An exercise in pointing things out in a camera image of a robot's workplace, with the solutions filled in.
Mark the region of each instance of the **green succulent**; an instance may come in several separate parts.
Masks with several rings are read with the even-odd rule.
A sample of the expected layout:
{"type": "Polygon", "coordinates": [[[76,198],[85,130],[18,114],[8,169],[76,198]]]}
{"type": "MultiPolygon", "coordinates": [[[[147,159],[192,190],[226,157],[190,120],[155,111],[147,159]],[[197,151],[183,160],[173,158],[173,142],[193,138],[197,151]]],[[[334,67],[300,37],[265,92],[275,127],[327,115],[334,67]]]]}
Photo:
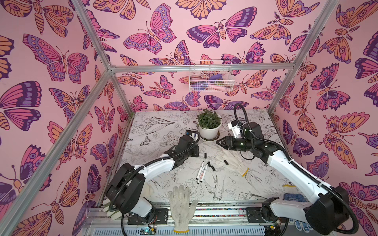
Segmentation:
{"type": "Polygon", "coordinates": [[[197,115],[198,125],[201,128],[214,129],[221,123],[221,118],[215,111],[205,109],[199,115],[197,115]]]}

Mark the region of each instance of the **white work glove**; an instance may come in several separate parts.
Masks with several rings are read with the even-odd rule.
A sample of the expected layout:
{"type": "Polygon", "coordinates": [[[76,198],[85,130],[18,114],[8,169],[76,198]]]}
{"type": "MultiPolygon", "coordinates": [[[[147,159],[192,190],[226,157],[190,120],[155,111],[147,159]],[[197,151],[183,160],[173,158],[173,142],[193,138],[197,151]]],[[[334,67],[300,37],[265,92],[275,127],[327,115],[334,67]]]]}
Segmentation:
{"type": "Polygon", "coordinates": [[[190,200],[190,188],[185,188],[180,185],[179,188],[174,187],[173,192],[168,192],[170,202],[170,213],[175,221],[175,233],[187,233],[189,232],[189,221],[193,218],[195,208],[198,201],[194,200],[189,207],[190,200]]]}

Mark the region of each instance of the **table surface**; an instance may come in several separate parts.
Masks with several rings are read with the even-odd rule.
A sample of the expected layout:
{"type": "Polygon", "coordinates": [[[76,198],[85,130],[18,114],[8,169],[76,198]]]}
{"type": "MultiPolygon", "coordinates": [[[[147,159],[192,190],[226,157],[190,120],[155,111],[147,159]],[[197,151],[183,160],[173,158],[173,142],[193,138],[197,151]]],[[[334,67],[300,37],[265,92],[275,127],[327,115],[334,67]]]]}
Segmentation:
{"type": "MultiPolygon", "coordinates": [[[[136,165],[147,163],[158,158],[173,145],[186,130],[197,130],[196,117],[201,111],[148,111],[137,112],[133,121],[129,141],[126,144],[121,164],[126,162],[136,165]]],[[[233,110],[219,110],[222,117],[220,138],[232,135],[227,123],[235,120],[233,110]]],[[[264,138],[281,144],[266,110],[247,110],[250,122],[260,124],[264,138]]],[[[245,122],[243,112],[238,110],[239,120],[245,122]]],[[[217,158],[217,152],[222,149],[218,145],[209,147],[204,145],[208,141],[200,140],[199,157],[189,157],[178,168],[165,172],[147,183],[150,187],[145,197],[152,202],[168,202],[168,191],[174,186],[183,184],[191,189],[191,200],[232,202],[237,200],[263,200],[273,196],[282,198],[285,184],[291,184],[276,169],[264,164],[260,159],[242,159],[243,164],[249,168],[242,177],[238,172],[230,169],[217,158]],[[196,176],[202,161],[209,161],[216,171],[207,170],[204,182],[197,184],[196,176]]],[[[243,152],[243,156],[251,159],[250,152],[243,152]]]]}

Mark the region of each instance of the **orange butterfly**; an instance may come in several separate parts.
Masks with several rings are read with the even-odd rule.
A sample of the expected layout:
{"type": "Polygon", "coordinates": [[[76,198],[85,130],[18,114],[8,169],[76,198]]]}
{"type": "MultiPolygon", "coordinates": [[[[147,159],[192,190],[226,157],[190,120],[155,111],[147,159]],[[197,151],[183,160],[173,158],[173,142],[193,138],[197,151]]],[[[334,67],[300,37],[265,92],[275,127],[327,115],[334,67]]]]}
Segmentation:
{"type": "Polygon", "coordinates": [[[40,205],[47,205],[51,206],[51,210],[44,211],[42,213],[36,214],[32,217],[27,218],[26,220],[21,221],[17,224],[15,230],[13,231],[11,236],[22,236],[22,235],[47,235],[50,231],[51,222],[53,219],[53,214],[56,221],[63,225],[64,224],[64,215],[62,207],[71,207],[73,206],[79,199],[80,196],[80,189],[79,187],[79,180],[81,174],[81,167],[76,168],[73,173],[71,174],[70,178],[68,179],[62,194],[58,202],[53,200],[50,204],[42,203],[40,205]]]}
{"type": "MultiPolygon", "coordinates": [[[[299,17],[306,15],[313,11],[320,3],[315,3],[311,7],[305,7],[301,1],[294,2],[295,0],[276,0],[277,8],[282,17],[299,17]]],[[[280,18],[280,14],[274,12],[275,20],[268,22],[268,24],[274,24],[255,33],[251,34],[252,39],[266,40],[273,37],[273,39],[285,39],[285,44],[289,45],[291,35],[287,28],[283,25],[292,25],[294,22],[290,19],[280,18]]]]}
{"type": "Polygon", "coordinates": [[[349,31],[346,29],[336,29],[335,34],[340,37],[336,37],[326,41],[318,50],[318,53],[323,49],[331,54],[334,53],[335,58],[341,62],[350,63],[352,60],[352,55],[350,53],[350,48],[348,41],[344,38],[344,35],[349,41],[353,40],[350,33],[357,30],[359,26],[354,27],[361,21],[365,20],[371,16],[375,11],[378,10],[377,1],[364,2],[355,10],[354,7],[347,9],[345,12],[341,11],[341,5],[337,7],[336,10],[336,21],[342,27],[348,29],[352,27],[349,31]]]}
{"type": "MultiPolygon", "coordinates": [[[[148,4],[147,0],[136,0],[136,1],[140,5],[151,10],[150,5],[148,4]]],[[[96,0],[93,3],[93,7],[100,11],[110,11],[113,13],[117,13],[123,9],[123,11],[121,11],[119,16],[126,20],[131,20],[132,18],[134,18],[136,14],[136,9],[135,9],[133,0],[120,0],[120,1],[96,0]]]]}
{"type": "Polygon", "coordinates": [[[36,13],[34,14],[36,25],[39,32],[43,33],[45,28],[45,23],[43,20],[43,15],[45,16],[47,23],[50,25],[51,29],[59,36],[66,37],[68,34],[67,26],[73,19],[73,12],[65,6],[45,6],[41,7],[39,4],[41,0],[32,2],[31,0],[2,0],[1,5],[10,14],[17,17],[27,17],[34,7],[36,13]]]}
{"type": "Polygon", "coordinates": [[[299,117],[298,123],[297,123],[299,130],[302,130],[302,131],[306,130],[311,135],[317,137],[318,136],[318,130],[316,129],[312,120],[308,117],[308,115],[306,115],[306,112],[309,113],[307,111],[307,107],[305,108],[306,100],[307,100],[307,93],[308,93],[308,82],[306,81],[302,85],[301,91],[297,95],[294,96],[294,99],[293,99],[294,106],[296,106],[300,109],[297,110],[296,112],[294,112],[293,115],[294,116],[301,115],[299,117]]]}
{"type": "Polygon", "coordinates": [[[307,65],[307,63],[310,62],[306,62],[306,60],[307,58],[302,62],[297,73],[297,75],[301,74],[301,81],[304,80],[308,74],[311,74],[317,69],[317,66],[314,64],[307,65]]]}
{"type": "Polygon", "coordinates": [[[258,88],[262,85],[262,79],[264,78],[264,75],[268,72],[266,69],[259,70],[258,72],[254,73],[251,77],[247,79],[245,83],[243,83],[244,78],[248,76],[247,74],[244,78],[243,81],[239,82],[238,85],[234,85],[234,88],[231,92],[227,92],[227,96],[234,96],[239,92],[239,88],[242,90],[243,93],[247,94],[247,87],[249,88],[258,88]]]}

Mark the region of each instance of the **sketched bird drawing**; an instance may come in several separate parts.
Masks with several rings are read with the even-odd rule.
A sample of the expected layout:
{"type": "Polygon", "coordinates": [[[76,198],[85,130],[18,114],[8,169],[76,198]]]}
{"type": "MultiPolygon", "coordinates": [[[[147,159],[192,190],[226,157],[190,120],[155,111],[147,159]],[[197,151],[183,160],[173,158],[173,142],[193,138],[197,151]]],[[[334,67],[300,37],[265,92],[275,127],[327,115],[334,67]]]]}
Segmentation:
{"type": "Polygon", "coordinates": [[[206,188],[207,188],[207,190],[208,190],[209,193],[213,193],[214,194],[214,197],[213,197],[214,200],[215,199],[221,200],[222,196],[223,196],[223,192],[225,190],[225,181],[223,180],[223,187],[222,187],[222,189],[220,189],[220,187],[218,186],[218,177],[217,177],[217,174],[215,174],[215,177],[214,177],[213,173],[211,173],[211,174],[212,174],[213,179],[214,179],[214,185],[215,185],[215,187],[210,186],[210,184],[208,184],[206,182],[206,180],[204,180],[205,186],[206,186],[206,188]]]}

